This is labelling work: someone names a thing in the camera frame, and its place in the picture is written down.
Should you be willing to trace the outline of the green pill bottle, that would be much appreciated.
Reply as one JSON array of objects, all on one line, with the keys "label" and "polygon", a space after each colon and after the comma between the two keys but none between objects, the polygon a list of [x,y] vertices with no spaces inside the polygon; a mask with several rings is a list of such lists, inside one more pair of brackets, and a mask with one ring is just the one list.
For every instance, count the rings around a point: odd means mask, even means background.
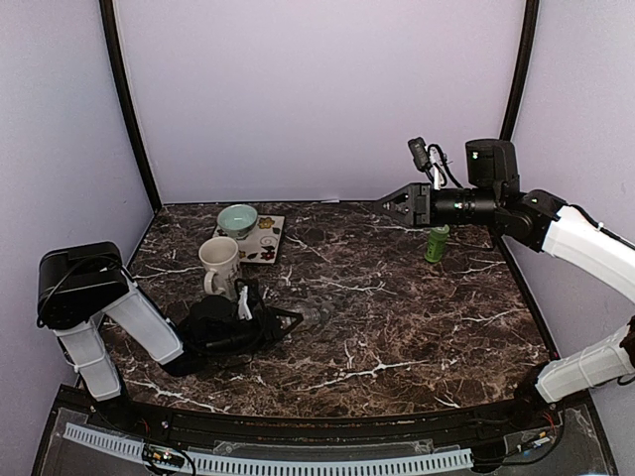
[{"label": "green pill bottle", "polygon": [[449,237],[450,227],[445,224],[430,229],[428,236],[427,249],[425,259],[429,263],[438,263],[445,252],[447,239]]}]

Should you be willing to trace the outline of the grey weekly pill organizer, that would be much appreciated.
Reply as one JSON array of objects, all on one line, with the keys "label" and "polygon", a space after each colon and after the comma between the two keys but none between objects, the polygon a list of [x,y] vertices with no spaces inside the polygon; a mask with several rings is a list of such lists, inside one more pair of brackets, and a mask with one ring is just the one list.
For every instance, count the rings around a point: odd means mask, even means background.
[{"label": "grey weekly pill organizer", "polygon": [[332,302],[325,301],[317,306],[320,322],[328,322],[335,316],[336,308]]}]

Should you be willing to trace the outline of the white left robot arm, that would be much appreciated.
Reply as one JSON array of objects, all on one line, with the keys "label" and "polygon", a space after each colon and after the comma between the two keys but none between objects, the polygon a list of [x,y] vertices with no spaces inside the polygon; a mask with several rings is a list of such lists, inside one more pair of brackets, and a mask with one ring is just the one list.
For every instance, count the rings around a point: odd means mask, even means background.
[{"label": "white left robot arm", "polygon": [[51,330],[100,413],[119,432],[140,423],[123,396],[125,384],[109,356],[97,320],[107,317],[167,374],[186,377],[216,359],[247,355],[281,341],[302,314],[268,306],[255,280],[233,278],[235,298],[212,294],[193,304],[179,324],[140,288],[112,242],[51,251],[39,264],[37,325]]}]

